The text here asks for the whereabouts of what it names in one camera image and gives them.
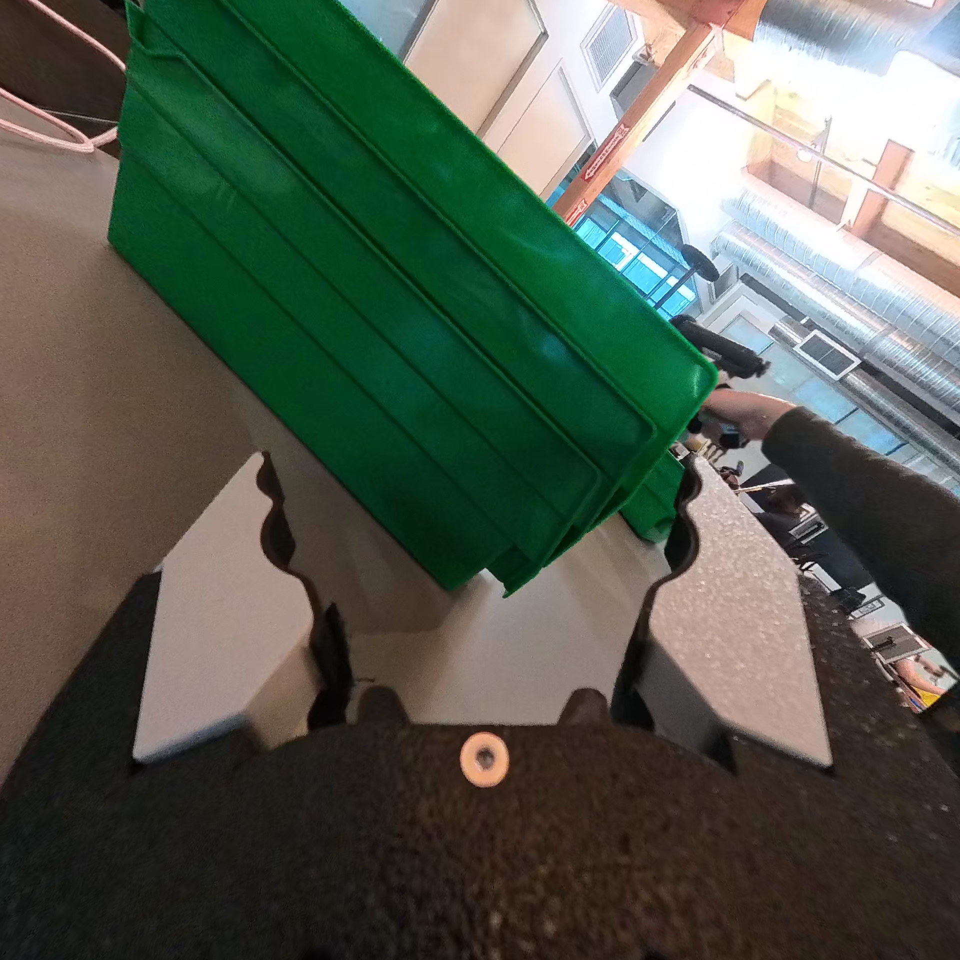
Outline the silver air duct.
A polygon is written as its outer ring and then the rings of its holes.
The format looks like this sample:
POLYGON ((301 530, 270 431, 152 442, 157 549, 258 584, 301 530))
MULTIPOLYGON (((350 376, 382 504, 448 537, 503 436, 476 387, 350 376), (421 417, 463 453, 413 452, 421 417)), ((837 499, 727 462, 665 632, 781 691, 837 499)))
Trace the silver air duct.
POLYGON ((885 61, 922 40, 957 2, 769 1, 753 41, 838 64, 885 61))
POLYGON ((822 389, 832 390, 845 398, 850 410, 835 418, 834 425, 850 430, 853 428, 853 418, 861 415, 875 424, 875 427, 870 429, 870 434, 860 432, 854 434, 854 438, 870 446, 878 441, 878 433, 883 431, 897 438, 896 444, 889 448, 890 453, 905 448, 914 451, 912 459, 902 461, 906 466, 914 467, 924 460, 935 465, 938 470, 958 477, 958 438, 923 415, 877 378, 863 372, 861 365, 845 378, 834 381, 802 361, 792 348, 809 331, 798 333, 790 326, 776 322, 767 335, 785 354, 791 355, 796 363, 803 366, 822 389))
POLYGON ((955 294, 763 181, 741 186, 721 207, 733 222, 958 365, 955 294))

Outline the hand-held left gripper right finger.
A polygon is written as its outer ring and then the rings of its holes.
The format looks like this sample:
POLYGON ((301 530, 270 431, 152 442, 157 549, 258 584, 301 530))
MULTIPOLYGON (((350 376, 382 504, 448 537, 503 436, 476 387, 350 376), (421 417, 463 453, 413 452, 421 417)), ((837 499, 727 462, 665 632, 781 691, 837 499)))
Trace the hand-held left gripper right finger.
POLYGON ((707 461, 681 464, 669 573, 642 602, 612 720, 722 763, 738 739, 831 769, 797 569, 707 461))

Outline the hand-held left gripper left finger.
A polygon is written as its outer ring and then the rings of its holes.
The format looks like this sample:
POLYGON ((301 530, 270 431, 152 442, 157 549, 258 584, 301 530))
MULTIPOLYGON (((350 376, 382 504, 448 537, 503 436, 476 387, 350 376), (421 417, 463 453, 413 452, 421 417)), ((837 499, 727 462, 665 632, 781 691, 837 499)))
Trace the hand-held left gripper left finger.
POLYGON ((344 621, 291 568, 295 550, 270 454, 255 452, 157 567, 135 762, 235 731, 274 749, 345 720, 344 621))

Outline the white door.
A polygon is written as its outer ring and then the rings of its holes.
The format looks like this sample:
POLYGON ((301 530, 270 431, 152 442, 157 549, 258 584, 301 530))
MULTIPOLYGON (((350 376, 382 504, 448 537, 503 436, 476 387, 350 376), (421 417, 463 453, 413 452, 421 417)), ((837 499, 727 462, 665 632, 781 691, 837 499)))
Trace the white door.
POLYGON ((432 2, 404 63, 423 81, 463 75, 507 86, 547 38, 536 2, 432 2))
POLYGON ((523 108, 495 153, 546 201, 593 143, 594 136, 567 69, 559 63, 523 108))

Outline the small ceiling vent grille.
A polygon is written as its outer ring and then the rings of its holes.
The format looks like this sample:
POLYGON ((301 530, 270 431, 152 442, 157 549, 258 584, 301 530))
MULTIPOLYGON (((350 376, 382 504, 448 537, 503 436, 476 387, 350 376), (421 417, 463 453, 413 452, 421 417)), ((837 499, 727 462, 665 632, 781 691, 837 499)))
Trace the small ceiling vent grille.
POLYGON ((810 330, 800 337, 792 351, 801 361, 833 381, 846 378, 861 364, 857 354, 819 329, 810 330))

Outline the wooden post red signs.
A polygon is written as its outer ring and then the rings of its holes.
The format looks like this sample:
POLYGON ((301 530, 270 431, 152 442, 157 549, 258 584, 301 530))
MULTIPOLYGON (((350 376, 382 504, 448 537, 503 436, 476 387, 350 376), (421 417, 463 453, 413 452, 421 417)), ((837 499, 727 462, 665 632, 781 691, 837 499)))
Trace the wooden post red signs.
POLYGON ((666 54, 663 63, 555 203, 555 212, 570 227, 587 212, 623 163, 687 89, 693 74, 713 54, 720 36, 720 27, 696 22, 666 54))

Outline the wall vent grille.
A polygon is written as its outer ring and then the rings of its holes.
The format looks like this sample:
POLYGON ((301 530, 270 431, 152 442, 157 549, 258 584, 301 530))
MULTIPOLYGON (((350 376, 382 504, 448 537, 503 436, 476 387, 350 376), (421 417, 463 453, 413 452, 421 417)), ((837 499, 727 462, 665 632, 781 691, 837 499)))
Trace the wall vent grille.
POLYGON ((581 42, 582 57, 594 88, 602 90, 639 41, 635 15, 616 4, 607 4, 581 42))

